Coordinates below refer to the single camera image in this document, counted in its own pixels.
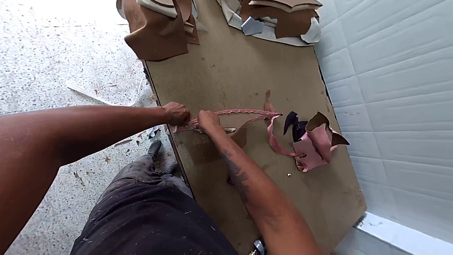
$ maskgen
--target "person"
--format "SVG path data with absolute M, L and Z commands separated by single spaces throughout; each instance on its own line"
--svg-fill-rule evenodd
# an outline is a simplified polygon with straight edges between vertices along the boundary
M 174 102 L 154 108 L 75 106 L 0 117 L 0 251 L 27 223 L 59 167 L 153 126 L 185 125 L 189 119 L 189 110 Z M 200 111 L 198 121 L 222 154 L 269 253 L 321 254 L 293 203 L 226 135 L 217 115 Z M 237 254 L 190 190 L 172 176 L 177 167 L 154 171 L 159 148 L 159 142 L 152 143 L 146 155 L 120 170 L 71 254 Z

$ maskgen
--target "wrist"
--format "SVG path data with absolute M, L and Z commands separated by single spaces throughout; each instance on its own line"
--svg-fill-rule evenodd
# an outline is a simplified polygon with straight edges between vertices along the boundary
M 161 120 L 159 122 L 161 122 L 162 124 L 167 124 L 170 122 L 170 120 L 171 120 L 170 110 L 168 110 L 167 108 L 162 107 L 162 106 L 153 107 L 152 109 L 155 109 L 159 112 L 159 117 Z
M 206 129 L 206 134 L 212 138 L 218 135 L 226 135 L 226 132 L 220 125 L 217 125 Z

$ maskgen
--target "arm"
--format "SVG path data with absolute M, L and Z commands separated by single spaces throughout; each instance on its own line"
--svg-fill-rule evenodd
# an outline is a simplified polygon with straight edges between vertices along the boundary
M 0 253 L 22 230 L 59 167 L 190 112 L 163 107 L 75 106 L 0 117 Z
M 321 250 L 311 230 L 293 203 L 260 166 L 225 134 L 217 115 L 201 111 L 198 123 L 225 158 L 231 179 L 260 229 L 269 253 L 320 255 Z

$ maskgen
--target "tattoo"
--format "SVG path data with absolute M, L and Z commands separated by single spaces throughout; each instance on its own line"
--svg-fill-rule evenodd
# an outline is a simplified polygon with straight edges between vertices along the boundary
M 226 161 L 226 166 L 228 168 L 228 172 L 230 173 L 230 177 L 234 183 L 234 186 L 236 186 L 236 188 L 239 190 L 241 199 L 246 202 L 246 193 L 249 192 L 249 187 L 247 185 L 244 185 L 243 181 L 248 180 L 248 175 L 245 172 L 239 174 L 241 169 L 233 161 L 230 160 L 230 157 L 233 156 L 233 154 L 229 153 L 227 150 L 223 150 L 222 156 Z

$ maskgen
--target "white tiled wall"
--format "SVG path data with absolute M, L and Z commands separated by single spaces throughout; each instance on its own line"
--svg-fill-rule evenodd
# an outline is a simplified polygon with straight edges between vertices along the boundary
M 453 242 L 453 0 L 323 4 L 315 50 L 368 211 Z

